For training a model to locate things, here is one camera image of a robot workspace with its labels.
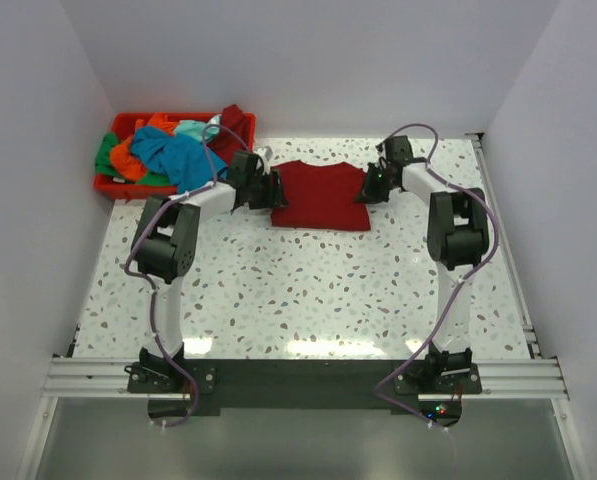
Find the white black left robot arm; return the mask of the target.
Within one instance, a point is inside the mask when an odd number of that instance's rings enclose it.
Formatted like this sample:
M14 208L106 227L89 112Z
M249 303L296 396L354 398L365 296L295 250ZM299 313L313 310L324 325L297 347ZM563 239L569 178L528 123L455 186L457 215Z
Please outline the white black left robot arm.
M183 280L197 248L200 224L246 205L250 209L286 207L281 175L270 167L268 146L238 151L231 164L215 170L203 186L147 199L134 235L125 273L150 289L148 340L139 360L127 369L134 382L150 382L163 392L178 390L191 377L183 366L181 330ZM132 271L131 264L137 269Z

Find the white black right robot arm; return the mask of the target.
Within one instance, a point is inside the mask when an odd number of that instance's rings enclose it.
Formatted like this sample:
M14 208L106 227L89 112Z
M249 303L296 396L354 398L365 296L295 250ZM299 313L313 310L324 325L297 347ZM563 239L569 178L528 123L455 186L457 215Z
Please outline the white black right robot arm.
M428 157L417 157L407 136L391 136L377 146L379 160L368 166L356 198L378 204L399 189L428 207L426 245L436 263L438 319L430 338L402 369L407 380L437 393L447 392L472 368L469 334L471 292L476 273L493 257L489 234L492 211L480 188L458 186L436 173Z

